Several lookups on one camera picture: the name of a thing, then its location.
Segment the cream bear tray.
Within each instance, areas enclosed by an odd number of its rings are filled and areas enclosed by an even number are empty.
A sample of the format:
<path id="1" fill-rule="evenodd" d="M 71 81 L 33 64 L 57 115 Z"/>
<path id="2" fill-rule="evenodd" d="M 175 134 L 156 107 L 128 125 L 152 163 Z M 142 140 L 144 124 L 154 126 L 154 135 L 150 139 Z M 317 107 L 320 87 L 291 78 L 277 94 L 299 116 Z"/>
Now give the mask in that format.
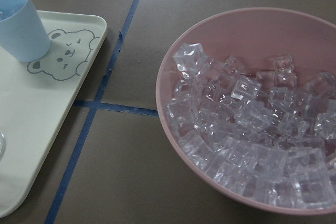
<path id="1" fill-rule="evenodd" d="M 106 37 L 99 16 L 39 11 L 51 46 L 20 62 L 1 50 L 1 216 L 17 209 L 34 180 Z"/>

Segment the clear ice cubes pile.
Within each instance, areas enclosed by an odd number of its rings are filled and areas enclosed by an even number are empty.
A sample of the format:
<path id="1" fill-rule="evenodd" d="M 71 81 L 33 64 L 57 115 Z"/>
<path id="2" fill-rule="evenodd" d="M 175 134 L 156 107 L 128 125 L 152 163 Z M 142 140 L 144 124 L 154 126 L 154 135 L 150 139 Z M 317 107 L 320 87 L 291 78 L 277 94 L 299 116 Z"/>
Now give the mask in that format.
<path id="1" fill-rule="evenodd" d="M 335 205 L 335 76 L 297 86 L 293 57 L 245 73 L 201 44 L 173 55 L 180 73 L 165 113 L 188 159 L 221 187 L 282 208 Z"/>

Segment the clear wine glass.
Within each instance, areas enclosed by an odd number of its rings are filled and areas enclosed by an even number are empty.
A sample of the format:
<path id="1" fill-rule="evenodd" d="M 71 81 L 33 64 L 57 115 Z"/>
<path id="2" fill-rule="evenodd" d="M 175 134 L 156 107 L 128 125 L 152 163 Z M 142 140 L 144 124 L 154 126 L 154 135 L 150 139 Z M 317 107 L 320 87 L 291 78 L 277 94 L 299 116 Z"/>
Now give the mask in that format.
<path id="1" fill-rule="evenodd" d="M 0 161 L 2 160 L 6 150 L 6 136 L 3 131 L 0 131 Z"/>

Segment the light blue cup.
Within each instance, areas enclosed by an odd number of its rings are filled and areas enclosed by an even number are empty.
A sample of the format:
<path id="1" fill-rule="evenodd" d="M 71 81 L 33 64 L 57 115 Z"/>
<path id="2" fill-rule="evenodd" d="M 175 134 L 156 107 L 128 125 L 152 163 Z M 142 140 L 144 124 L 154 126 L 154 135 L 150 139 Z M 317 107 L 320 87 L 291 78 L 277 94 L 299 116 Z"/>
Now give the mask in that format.
<path id="1" fill-rule="evenodd" d="M 32 0 L 1 0 L 1 47 L 22 62 L 42 58 L 50 39 Z"/>

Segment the pink bowl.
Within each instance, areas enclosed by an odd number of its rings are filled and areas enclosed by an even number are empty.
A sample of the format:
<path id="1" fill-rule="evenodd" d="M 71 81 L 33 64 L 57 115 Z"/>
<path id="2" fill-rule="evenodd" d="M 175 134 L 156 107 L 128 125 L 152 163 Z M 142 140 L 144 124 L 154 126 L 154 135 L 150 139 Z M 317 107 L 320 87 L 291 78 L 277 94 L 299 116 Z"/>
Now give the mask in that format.
<path id="1" fill-rule="evenodd" d="M 166 53 L 156 104 L 175 151 L 225 196 L 335 213 L 334 24 L 268 7 L 207 18 Z"/>

